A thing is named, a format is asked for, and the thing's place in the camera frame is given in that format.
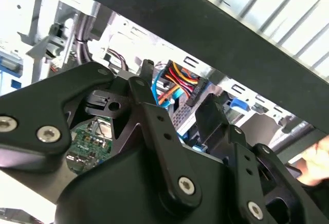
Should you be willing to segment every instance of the green circuit board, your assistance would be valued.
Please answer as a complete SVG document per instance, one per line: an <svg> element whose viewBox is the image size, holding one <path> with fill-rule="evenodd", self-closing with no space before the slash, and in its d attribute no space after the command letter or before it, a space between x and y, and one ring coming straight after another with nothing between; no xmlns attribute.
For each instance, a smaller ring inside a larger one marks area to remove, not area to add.
<svg viewBox="0 0 329 224"><path fill-rule="evenodd" d="M84 173L111 157L112 140L95 132L101 118L72 131L72 145L68 150L66 161L68 167L77 174Z"/></svg>

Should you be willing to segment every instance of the circuit board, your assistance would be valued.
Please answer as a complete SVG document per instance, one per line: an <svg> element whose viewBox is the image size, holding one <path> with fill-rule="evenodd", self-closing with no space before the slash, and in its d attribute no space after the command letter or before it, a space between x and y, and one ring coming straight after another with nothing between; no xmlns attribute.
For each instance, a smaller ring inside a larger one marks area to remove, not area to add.
<svg viewBox="0 0 329 224"><path fill-rule="evenodd" d="M102 132L100 127L105 127L106 132ZM110 158L112 140L109 133L109 120L99 117L72 131L72 145L66 156L68 167L81 174Z"/></svg>

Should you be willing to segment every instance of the silver screw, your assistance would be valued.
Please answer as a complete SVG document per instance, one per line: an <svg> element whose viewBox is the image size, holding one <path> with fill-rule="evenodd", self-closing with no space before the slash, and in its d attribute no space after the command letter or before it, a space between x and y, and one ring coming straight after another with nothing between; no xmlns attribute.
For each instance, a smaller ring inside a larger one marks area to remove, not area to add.
<svg viewBox="0 0 329 224"><path fill-rule="evenodd" d="M15 130L17 127L17 121L12 117L0 116L0 133L7 133Z"/></svg>
<svg viewBox="0 0 329 224"><path fill-rule="evenodd" d="M241 131L239 128L235 127L234 130L235 130L237 133L242 134L242 131Z"/></svg>
<svg viewBox="0 0 329 224"><path fill-rule="evenodd" d="M181 190L187 195L193 195L195 192L193 182L187 177L180 177L178 180L178 185Z"/></svg>
<svg viewBox="0 0 329 224"><path fill-rule="evenodd" d="M141 81L141 80L136 80L136 83L139 84L139 85L141 85L141 86L144 86L145 85L144 82Z"/></svg>
<svg viewBox="0 0 329 224"><path fill-rule="evenodd" d="M256 219L262 220L264 218L263 211L256 203L248 202L248 209Z"/></svg>
<svg viewBox="0 0 329 224"><path fill-rule="evenodd" d="M263 146L263 151L265 151L266 153L269 154L269 149L267 147L265 147L265 146Z"/></svg>
<svg viewBox="0 0 329 224"><path fill-rule="evenodd" d="M36 136L44 143L54 143L61 137L61 132L54 126L46 125L37 131Z"/></svg>
<svg viewBox="0 0 329 224"><path fill-rule="evenodd" d="M106 70L104 70L104 69L98 69L98 72L100 73L100 74L103 74L103 75L108 75L108 72L106 71Z"/></svg>

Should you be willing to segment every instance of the black strip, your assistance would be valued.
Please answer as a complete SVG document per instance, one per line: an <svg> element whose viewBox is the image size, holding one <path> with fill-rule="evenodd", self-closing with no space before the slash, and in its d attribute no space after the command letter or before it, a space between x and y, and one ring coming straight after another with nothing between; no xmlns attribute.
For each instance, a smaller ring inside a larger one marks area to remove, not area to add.
<svg viewBox="0 0 329 224"><path fill-rule="evenodd" d="M97 0L329 134L327 83L206 0Z"/></svg>

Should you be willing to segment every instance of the hand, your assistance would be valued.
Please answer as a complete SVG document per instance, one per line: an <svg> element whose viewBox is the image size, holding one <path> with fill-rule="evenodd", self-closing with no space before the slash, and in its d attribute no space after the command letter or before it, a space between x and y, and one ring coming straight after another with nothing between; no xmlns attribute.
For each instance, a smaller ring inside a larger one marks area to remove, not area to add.
<svg viewBox="0 0 329 224"><path fill-rule="evenodd" d="M304 160L297 163L302 175L297 178L305 185L317 185L329 178L329 136L320 140L302 153Z"/></svg>

